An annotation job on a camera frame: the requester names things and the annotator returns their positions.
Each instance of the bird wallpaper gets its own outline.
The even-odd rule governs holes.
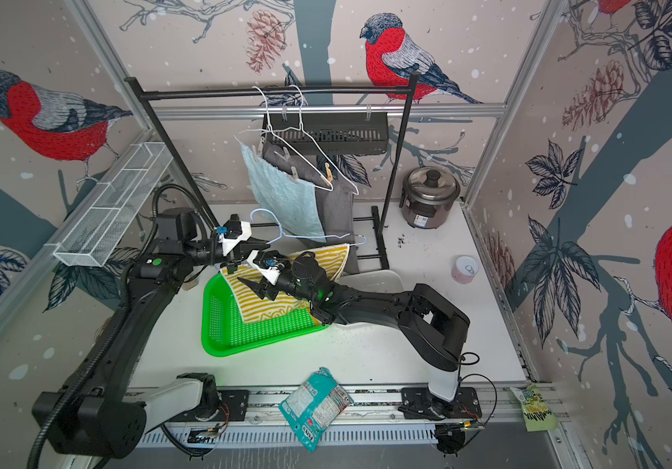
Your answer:
[[[417,71],[419,104],[505,103],[547,3],[76,1],[147,90],[396,86]],[[538,379],[562,390],[593,466],[672,467],[672,0],[564,0],[557,21],[472,214],[525,356]],[[131,111],[62,0],[0,0],[0,297],[138,134]],[[385,195],[399,123],[389,120],[387,154],[336,161],[364,199]],[[467,186],[494,124],[411,118],[399,177],[436,165]],[[251,143],[257,135],[242,132],[260,126],[165,123],[209,201],[253,200],[235,136]],[[139,215],[129,235],[137,242],[149,223]],[[103,324],[115,306],[114,273],[132,252],[117,250],[104,270],[60,266],[32,292],[0,344],[0,424],[35,431],[21,410],[43,382],[59,386],[93,342],[62,331]],[[10,392],[20,396],[13,407]],[[2,445],[0,467],[28,450],[24,438]]]
[[[594,467],[672,467],[672,0],[568,0],[472,214]]]
[[[128,73],[144,89],[196,89],[209,83],[251,86],[376,85],[421,76],[415,103],[502,103],[510,89],[543,0],[432,2],[388,0],[93,0],[90,2]],[[310,95],[303,105],[401,105],[394,95]],[[162,106],[262,104],[263,99],[218,98],[157,102]],[[298,99],[271,98],[298,106]],[[343,155],[335,161],[361,184],[359,199],[385,196],[397,141],[390,152]],[[494,126],[493,117],[412,118],[398,163],[403,177],[417,166],[443,166],[468,185]],[[240,140],[251,143],[260,121],[168,122],[183,159],[227,189],[209,200],[254,200],[241,158],[210,158]],[[395,196],[400,195],[396,187]]]
[[[0,297],[138,135],[125,108],[60,2],[0,2]]]

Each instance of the stainless steel lid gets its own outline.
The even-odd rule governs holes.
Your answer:
[[[412,198],[430,205],[455,200],[461,192],[453,174],[441,167],[425,166],[406,175],[403,190]]]

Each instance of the white wire hanger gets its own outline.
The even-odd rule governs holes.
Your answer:
[[[351,233],[347,233],[345,235],[323,235],[323,236],[294,236],[294,235],[288,235],[284,232],[283,227],[281,226],[281,222],[279,221],[278,217],[276,217],[276,214],[268,209],[255,209],[249,213],[249,220],[250,222],[254,222],[253,220],[253,215],[255,215],[256,211],[266,211],[271,214],[272,217],[274,217],[274,220],[276,221],[276,224],[279,225],[279,237],[276,239],[271,239],[268,244],[273,244],[274,242],[278,241],[281,238],[307,238],[307,239],[317,239],[317,238],[337,238],[337,239],[344,239],[347,236],[352,236]],[[364,243],[367,242],[367,237],[362,236],[362,235],[354,235],[354,236],[359,236],[361,239],[364,241],[362,242],[357,242],[357,243],[352,243],[349,246],[361,246]]]
[[[318,150],[320,150],[320,153],[321,153],[323,156],[325,156],[325,159],[328,160],[328,163],[330,163],[332,167],[336,168],[336,171],[338,171],[338,173],[341,174],[341,177],[343,177],[346,181],[349,181],[349,183],[351,184],[351,186],[354,188],[354,192],[352,192],[352,193],[353,193],[354,195],[359,195],[359,188],[357,187],[357,184],[355,184],[354,181],[352,181],[351,179],[347,178],[346,175],[345,175],[344,173],[341,172],[341,168],[339,168],[338,165],[334,164],[334,163],[331,161],[331,158],[330,158],[328,155],[325,154],[325,152],[323,151],[322,148],[320,148],[320,145],[318,145],[318,142],[315,140],[315,137],[312,136],[312,135],[310,135],[310,132],[305,132],[305,130],[304,130],[304,124],[303,124],[303,122],[302,122],[302,104],[306,103],[306,99],[304,98],[304,93],[302,92],[301,89],[299,89],[299,86],[297,86],[297,85],[295,85],[295,84],[291,84],[291,85],[289,85],[289,88],[296,88],[297,91],[299,91],[299,95],[302,97],[302,99],[300,100],[299,108],[297,108],[298,113],[299,113],[299,128],[296,128],[296,129],[293,129],[293,130],[300,131],[302,134],[306,135],[307,138],[309,138],[310,140],[312,140],[312,143],[314,143],[315,146],[318,147]]]
[[[257,89],[258,92],[260,92],[260,94],[263,95],[263,99],[265,99],[265,115],[266,115],[266,118],[267,118],[267,125],[266,125],[266,128],[259,128],[259,129],[258,128],[252,128],[252,129],[247,129],[247,130],[243,130],[243,131],[240,131],[240,132],[261,132],[261,139],[262,139],[262,135],[271,134],[274,137],[276,137],[278,140],[281,140],[294,153],[296,153],[300,158],[302,158],[305,161],[305,163],[309,164],[310,167],[312,167],[313,170],[317,171],[317,173],[320,174],[320,177],[323,179],[323,181],[328,185],[327,187],[322,187],[320,185],[312,183],[315,186],[315,188],[322,189],[323,191],[332,192],[333,191],[333,184],[331,183],[331,181],[328,180],[327,177],[325,177],[325,174],[322,174],[322,172],[317,168],[317,166],[312,164],[312,162],[310,160],[305,158],[304,155],[302,155],[299,151],[297,151],[296,148],[291,146],[289,144],[289,142],[287,142],[283,137],[276,134],[276,132],[284,132],[284,131],[289,131],[289,130],[297,131],[299,129],[296,128],[296,127],[287,127],[285,129],[275,131],[274,127],[271,125],[271,112],[268,110],[268,97],[265,95],[265,93],[263,92],[262,89],[258,88],[257,86],[254,86],[253,88]],[[302,101],[300,102],[300,122],[301,122],[301,116],[302,116],[302,104],[303,104],[303,102],[304,102],[304,96],[302,96]]]

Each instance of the light blue towel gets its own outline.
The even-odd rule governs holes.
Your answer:
[[[274,212],[281,226],[294,235],[324,241],[315,204],[315,185],[303,179],[296,183],[291,176],[254,155],[249,146],[240,143],[240,147],[260,207]]]

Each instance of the light blue wire hanger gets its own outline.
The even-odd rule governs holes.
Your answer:
[[[272,217],[274,217],[274,220],[276,221],[276,224],[279,225],[279,237],[276,239],[272,239],[268,242],[268,244],[273,244],[274,242],[278,241],[281,238],[307,238],[307,239],[317,239],[317,238],[337,238],[337,239],[344,239],[347,236],[351,236],[351,233],[347,233],[345,235],[323,235],[323,236],[294,236],[294,235],[288,235],[284,233],[283,227],[281,227],[281,222],[279,219],[276,217],[276,214],[268,209],[255,209],[249,213],[249,220],[250,222],[254,222],[253,220],[253,215],[256,213],[256,211],[267,211],[268,213],[271,214]],[[364,241],[355,243],[355,244],[350,244],[349,246],[361,246],[364,243],[367,242],[367,238],[362,235],[354,235],[354,236],[359,236],[361,239],[364,239]]]

